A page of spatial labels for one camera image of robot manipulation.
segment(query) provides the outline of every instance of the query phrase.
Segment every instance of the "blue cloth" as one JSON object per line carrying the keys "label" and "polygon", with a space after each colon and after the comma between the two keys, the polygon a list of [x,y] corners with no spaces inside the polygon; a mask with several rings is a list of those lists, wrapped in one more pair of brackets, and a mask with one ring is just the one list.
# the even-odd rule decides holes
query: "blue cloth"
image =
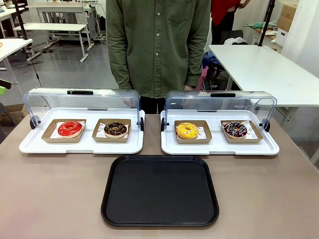
{"label": "blue cloth", "polygon": [[216,65],[221,66],[217,58],[213,55],[211,51],[207,51],[204,53],[204,57],[202,59],[203,69],[208,66],[209,63],[214,63]]}

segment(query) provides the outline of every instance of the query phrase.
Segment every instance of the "white box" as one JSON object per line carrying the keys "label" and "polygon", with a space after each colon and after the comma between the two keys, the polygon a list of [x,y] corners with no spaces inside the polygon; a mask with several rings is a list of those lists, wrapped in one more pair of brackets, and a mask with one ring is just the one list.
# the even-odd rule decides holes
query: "white box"
{"label": "white box", "polygon": [[276,43],[278,45],[284,46],[286,39],[287,39],[287,36],[288,36],[288,32],[278,28],[278,32],[276,35]]}

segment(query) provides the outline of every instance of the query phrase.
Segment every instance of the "shirt sleeve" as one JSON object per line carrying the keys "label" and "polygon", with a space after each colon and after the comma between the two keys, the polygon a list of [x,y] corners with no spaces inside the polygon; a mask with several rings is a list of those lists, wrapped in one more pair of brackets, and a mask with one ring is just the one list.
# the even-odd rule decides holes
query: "shirt sleeve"
{"label": "shirt sleeve", "polygon": [[107,0],[107,43],[112,74],[119,89],[130,90],[132,85],[127,63],[128,42],[124,28],[122,0]]}
{"label": "shirt sleeve", "polygon": [[202,72],[201,60],[207,42],[209,13],[210,0],[196,0],[193,21],[187,39],[188,70],[185,84],[188,86],[197,86]]}

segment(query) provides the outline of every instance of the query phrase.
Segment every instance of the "display case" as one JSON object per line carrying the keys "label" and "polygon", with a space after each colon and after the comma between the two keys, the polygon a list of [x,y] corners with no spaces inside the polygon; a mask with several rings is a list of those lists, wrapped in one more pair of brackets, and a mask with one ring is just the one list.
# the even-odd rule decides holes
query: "display case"
{"label": "display case", "polygon": [[[169,92],[165,111],[160,115],[162,150],[168,154],[187,155],[275,155],[279,147],[269,129],[276,103],[277,100],[266,92]],[[183,121],[207,122],[211,140],[205,143],[181,140],[176,122]],[[250,140],[247,135],[246,139],[227,137],[223,127],[225,121],[248,123],[247,135],[252,132],[254,138]]]}
{"label": "display case", "polygon": [[[134,90],[36,88],[23,99],[32,129],[19,146],[23,153],[133,154],[142,149],[145,113]],[[48,129],[55,121],[68,119],[83,123],[78,142],[52,140]],[[128,124],[127,139],[97,140],[94,130],[98,123],[112,120]]]}

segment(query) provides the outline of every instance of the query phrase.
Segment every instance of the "transparent lid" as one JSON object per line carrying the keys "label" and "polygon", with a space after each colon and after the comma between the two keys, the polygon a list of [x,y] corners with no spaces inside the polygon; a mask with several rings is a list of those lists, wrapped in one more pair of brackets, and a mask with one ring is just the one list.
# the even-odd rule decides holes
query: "transparent lid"
{"label": "transparent lid", "polygon": [[255,114],[259,125],[267,129],[276,104],[276,98],[267,92],[171,91],[166,96],[164,126],[167,125],[171,116],[181,111],[186,114],[196,114],[197,112],[240,110]]}
{"label": "transparent lid", "polygon": [[140,125],[140,95],[134,90],[35,88],[23,100],[34,127],[54,108],[103,111],[130,109]]}

